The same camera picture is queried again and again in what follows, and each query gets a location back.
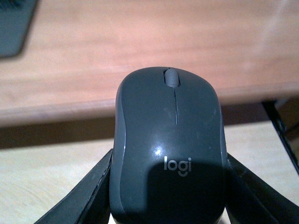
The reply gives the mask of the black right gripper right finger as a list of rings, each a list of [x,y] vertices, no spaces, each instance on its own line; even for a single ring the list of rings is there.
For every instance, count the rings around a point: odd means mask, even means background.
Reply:
[[[226,210],[232,224],[297,224],[299,207],[228,154]]]

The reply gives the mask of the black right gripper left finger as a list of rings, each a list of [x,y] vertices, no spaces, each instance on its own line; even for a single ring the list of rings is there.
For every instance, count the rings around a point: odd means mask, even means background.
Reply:
[[[37,224],[107,224],[112,150]]]

